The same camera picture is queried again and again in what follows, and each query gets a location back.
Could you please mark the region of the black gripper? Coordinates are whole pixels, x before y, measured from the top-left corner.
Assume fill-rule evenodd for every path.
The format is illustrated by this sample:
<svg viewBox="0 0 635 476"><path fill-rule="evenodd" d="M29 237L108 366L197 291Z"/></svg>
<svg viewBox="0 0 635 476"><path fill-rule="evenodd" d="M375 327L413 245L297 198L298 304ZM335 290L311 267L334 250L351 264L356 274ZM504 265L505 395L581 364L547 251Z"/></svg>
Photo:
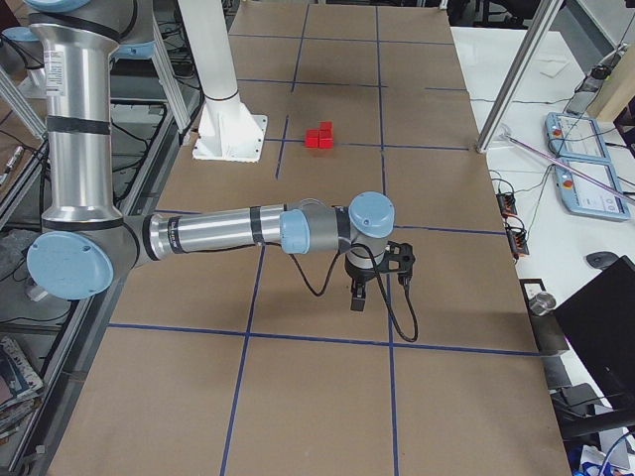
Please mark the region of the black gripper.
<svg viewBox="0 0 635 476"><path fill-rule="evenodd" d="M352 311L363 311L366 305L367 292L366 284L376 281L377 284L383 285L381 274L372 267L364 269L353 264L349 259L344 262L344 269L351 278L351 304Z"/></svg>

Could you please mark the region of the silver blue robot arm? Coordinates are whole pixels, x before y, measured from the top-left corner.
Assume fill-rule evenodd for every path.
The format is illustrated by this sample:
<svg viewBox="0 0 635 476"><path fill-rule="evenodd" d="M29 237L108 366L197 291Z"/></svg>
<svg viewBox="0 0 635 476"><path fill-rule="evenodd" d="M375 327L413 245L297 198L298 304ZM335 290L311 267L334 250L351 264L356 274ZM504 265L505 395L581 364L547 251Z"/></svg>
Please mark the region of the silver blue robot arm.
<svg viewBox="0 0 635 476"><path fill-rule="evenodd" d="M154 50L149 1L33 1L29 22L42 43L52 189L28 271L49 294L97 295L133 268L173 255L274 245L291 256L331 251L352 279L351 306L392 271L395 209L366 191L346 206L316 199L190 216L127 217L112 184L110 64L118 50Z"/></svg>

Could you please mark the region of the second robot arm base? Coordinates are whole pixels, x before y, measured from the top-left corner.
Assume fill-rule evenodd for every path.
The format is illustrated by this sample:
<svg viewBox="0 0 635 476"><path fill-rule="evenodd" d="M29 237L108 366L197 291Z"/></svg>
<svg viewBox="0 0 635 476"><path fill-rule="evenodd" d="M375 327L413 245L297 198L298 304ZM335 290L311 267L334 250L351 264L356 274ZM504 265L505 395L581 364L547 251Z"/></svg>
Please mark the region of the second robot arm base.
<svg viewBox="0 0 635 476"><path fill-rule="evenodd" d="M29 27L11 27L1 32L1 66L30 99L46 98L43 45Z"/></svg>

